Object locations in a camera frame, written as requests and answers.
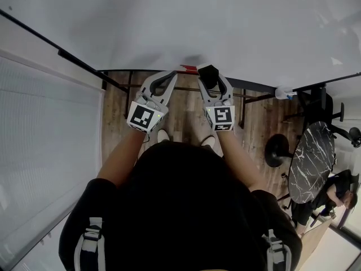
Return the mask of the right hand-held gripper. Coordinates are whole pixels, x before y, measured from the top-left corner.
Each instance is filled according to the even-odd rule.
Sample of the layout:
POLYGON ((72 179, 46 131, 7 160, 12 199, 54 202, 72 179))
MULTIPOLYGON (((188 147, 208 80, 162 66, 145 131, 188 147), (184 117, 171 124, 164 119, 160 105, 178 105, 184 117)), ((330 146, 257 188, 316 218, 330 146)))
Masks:
POLYGON ((215 132, 232 131, 235 124, 235 106, 232 99, 232 86, 222 74, 218 75, 220 98, 209 92, 206 83, 198 77, 198 85, 204 102, 205 117, 215 132))

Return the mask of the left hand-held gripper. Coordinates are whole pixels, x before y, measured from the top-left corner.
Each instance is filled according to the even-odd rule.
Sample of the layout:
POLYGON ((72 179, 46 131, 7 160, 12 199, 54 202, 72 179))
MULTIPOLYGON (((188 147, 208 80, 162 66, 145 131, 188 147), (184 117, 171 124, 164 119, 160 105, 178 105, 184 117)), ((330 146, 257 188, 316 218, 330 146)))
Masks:
POLYGON ((154 95, 154 100, 138 94, 132 101, 127 117, 128 126, 150 135, 154 128, 169 112, 167 106, 178 79, 176 72, 162 71, 150 75, 140 88, 141 93, 154 95))

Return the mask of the black whiteboard eraser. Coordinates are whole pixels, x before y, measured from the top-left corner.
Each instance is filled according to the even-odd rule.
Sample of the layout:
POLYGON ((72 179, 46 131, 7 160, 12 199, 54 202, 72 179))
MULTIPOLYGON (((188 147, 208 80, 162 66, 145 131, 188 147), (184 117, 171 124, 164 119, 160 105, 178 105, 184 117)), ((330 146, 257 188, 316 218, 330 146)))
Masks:
POLYGON ((197 66, 200 80, 207 89, 213 89, 218 85, 219 70, 211 64, 197 66))

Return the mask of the person's right forearm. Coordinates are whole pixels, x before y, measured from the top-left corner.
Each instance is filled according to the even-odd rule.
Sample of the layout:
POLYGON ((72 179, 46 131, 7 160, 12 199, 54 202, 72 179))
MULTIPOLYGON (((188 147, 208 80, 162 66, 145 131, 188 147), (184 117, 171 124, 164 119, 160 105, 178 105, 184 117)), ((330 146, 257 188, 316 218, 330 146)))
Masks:
POLYGON ((224 159, 234 175, 251 192, 266 191, 266 182, 249 154, 243 149, 234 132, 217 132, 224 159))

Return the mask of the person's left forearm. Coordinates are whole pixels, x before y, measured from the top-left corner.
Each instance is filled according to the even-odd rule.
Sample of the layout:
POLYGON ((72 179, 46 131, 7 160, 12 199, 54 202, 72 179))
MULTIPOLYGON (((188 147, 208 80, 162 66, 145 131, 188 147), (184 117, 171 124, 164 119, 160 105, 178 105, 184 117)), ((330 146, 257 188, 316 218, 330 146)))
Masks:
POLYGON ((145 136, 143 132, 130 129, 111 152, 97 178, 107 180, 116 187, 121 186, 134 168, 145 136))

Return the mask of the white whiteboard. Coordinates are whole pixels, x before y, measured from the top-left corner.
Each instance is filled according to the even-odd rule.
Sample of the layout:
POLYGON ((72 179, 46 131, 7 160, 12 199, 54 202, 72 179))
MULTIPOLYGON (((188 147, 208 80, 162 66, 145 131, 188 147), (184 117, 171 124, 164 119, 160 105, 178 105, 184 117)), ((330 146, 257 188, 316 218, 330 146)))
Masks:
POLYGON ((97 71, 209 63, 271 87, 361 89, 361 0, 0 0, 97 71))

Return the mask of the white spray bottle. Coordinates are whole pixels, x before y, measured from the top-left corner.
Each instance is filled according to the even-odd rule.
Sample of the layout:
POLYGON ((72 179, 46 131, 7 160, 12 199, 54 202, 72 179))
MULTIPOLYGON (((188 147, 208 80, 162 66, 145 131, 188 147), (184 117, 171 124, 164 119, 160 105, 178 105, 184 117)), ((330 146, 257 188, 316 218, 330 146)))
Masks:
POLYGON ((275 97, 279 100, 292 100, 295 95, 297 95, 297 92, 290 87, 280 86, 275 90, 275 97))

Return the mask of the black round stool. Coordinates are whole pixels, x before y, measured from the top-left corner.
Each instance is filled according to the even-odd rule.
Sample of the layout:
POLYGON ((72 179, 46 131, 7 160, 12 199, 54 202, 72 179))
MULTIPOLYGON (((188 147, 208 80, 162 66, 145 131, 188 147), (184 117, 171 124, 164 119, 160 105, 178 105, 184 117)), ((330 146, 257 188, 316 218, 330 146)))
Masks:
POLYGON ((272 168, 281 166, 284 158, 292 158, 287 137, 283 134, 273 135, 266 143, 264 156, 267 165, 272 168))

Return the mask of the black office chair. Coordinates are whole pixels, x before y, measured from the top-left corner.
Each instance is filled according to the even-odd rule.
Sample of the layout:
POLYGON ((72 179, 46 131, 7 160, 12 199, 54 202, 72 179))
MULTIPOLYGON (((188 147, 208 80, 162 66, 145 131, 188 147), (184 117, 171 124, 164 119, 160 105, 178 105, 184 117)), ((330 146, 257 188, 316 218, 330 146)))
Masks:
POLYGON ((332 120, 336 118, 343 122, 345 105, 341 102, 340 112, 333 113, 333 99, 327 94, 325 87, 312 89, 310 94, 298 91, 297 96, 303 109, 301 113, 296 114, 296 116, 304 117, 302 133, 309 125, 324 122, 331 127, 333 133, 347 137, 344 130, 332 125, 332 120))

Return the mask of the black marble table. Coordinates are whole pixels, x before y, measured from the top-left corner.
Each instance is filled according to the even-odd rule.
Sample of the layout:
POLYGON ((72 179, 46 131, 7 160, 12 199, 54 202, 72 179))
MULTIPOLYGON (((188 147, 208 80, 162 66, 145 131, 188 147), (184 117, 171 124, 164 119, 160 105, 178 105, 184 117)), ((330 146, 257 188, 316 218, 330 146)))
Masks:
POLYGON ((313 201, 331 173, 334 136, 322 121, 311 124, 301 136, 288 174, 290 198, 297 204, 313 201))

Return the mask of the person's black shirt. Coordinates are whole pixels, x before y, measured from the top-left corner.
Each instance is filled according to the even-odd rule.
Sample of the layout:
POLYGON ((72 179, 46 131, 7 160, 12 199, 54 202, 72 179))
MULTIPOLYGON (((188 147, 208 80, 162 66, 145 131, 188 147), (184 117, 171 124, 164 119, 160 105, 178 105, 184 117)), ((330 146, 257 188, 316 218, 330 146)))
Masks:
POLYGON ((67 271, 92 217, 103 220, 106 271, 267 271, 269 230, 292 268, 302 251, 274 195, 250 191, 215 152, 179 142, 150 147, 119 187, 88 183, 60 236, 67 271))

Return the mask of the white window blind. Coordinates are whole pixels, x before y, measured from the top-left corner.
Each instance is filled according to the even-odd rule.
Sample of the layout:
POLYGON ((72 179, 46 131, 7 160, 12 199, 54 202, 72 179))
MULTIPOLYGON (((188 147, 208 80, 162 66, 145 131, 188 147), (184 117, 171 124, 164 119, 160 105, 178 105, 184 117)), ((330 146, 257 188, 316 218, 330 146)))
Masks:
POLYGON ((60 233, 100 167, 102 99, 0 57, 0 271, 64 271, 60 233))

